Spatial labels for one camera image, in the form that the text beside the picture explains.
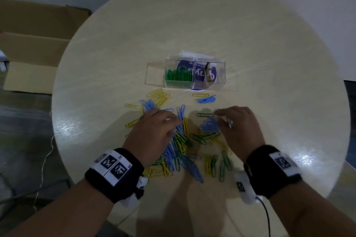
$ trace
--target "purple sticker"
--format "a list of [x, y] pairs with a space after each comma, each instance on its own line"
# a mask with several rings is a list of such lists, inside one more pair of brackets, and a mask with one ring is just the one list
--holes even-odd
[[[194, 62], [193, 61], [180, 60], [178, 66], [177, 66], [177, 70], [192, 71], [193, 70], [193, 66], [194, 66]], [[216, 76], [217, 76], [216, 67], [212, 67], [211, 68], [211, 74], [212, 74], [212, 82], [215, 82]], [[205, 66], [196, 63], [196, 65], [195, 65], [195, 81], [203, 82], [204, 81], [204, 77], [205, 77]]]

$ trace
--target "person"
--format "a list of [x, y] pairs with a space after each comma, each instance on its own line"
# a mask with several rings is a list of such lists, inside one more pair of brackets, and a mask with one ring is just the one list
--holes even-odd
[[[214, 114], [229, 147], [244, 163], [248, 164], [251, 155], [264, 149], [260, 147], [266, 145], [265, 139], [249, 108], [233, 106], [218, 109]], [[221, 118], [223, 116], [232, 121], [232, 126]], [[168, 111], [152, 109], [146, 112], [127, 136], [122, 146], [124, 156], [132, 154], [141, 164], [140, 171], [148, 167], [160, 157], [175, 127], [181, 123], [175, 114]], [[114, 203], [112, 196], [108, 196], [104, 190], [99, 191], [100, 187], [94, 188], [96, 185], [88, 180], [90, 178], [86, 176], [86, 179], [12, 230], [7, 237], [95, 236]], [[356, 223], [301, 178], [289, 184], [283, 182], [286, 185], [272, 193], [269, 190], [266, 194], [272, 194], [269, 195], [270, 203], [290, 236], [355, 235]]]

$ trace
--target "wooden tabletop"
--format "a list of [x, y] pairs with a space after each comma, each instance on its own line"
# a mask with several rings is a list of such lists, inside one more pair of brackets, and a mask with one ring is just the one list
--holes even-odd
[[[118, 148], [142, 112], [137, 104], [157, 89], [162, 58], [181, 50], [226, 62], [226, 86], [216, 102], [197, 104], [191, 91], [166, 89], [164, 108], [185, 104], [192, 131], [197, 111], [249, 106], [267, 143], [288, 153], [303, 177], [327, 196], [345, 159], [350, 133], [346, 91], [337, 66], [313, 29], [276, 0], [111, 0], [78, 30], [58, 67], [52, 118], [60, 155], [74, 182], [106, 149]], [[218, 146], [200, 147], [219, 154]], [[231, 156], [235, 168], [241, 161]], [[131, 235], [266, 236], [260, 204], [225, 181], [187, 172], [152, 178], [138, 207], [116, 204], [109, 221]], [[273, 236], [286, 234], [268, 201]]]

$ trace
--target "dark floor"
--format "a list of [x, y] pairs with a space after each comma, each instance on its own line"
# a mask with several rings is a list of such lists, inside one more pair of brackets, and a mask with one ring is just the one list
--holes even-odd
[[[3, 91], [5, 73], [0, 73], [0, 200], [35, 190], [41, 183], [41, 167], [51, 150], [53, 129], [50, 117], [51, 96]], [[356, 82], [345, 82], [351, 108], [351, 145], [347, 160], [356, 168]], [[48, 185], [69, 178], [55, 146], [45, 167]], [[65, 183], [42, 191], [39, 205], [68, 190]], [[356, 171], [345, 163], [340, 179], [329, 200], [356, 219]], [[33, 214], [34, 195], [18, 202], [8, 215], [12, 203], [0, 205], [0, 236]], [[105, 232], [102, 236], [113, 236]]]

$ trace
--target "black wristband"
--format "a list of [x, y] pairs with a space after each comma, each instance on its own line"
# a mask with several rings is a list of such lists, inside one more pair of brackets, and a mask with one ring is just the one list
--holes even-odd
[[243, 167], [255, 193], [267, 199], [283, 187], [302, 180], [296, 163], [271, 145], [254, 150]]
[[126, 199], [136, 190], [144, 167], [128, 150], [118, 148], [103, 154], [86, 173], [85, 179], [113, 203]]

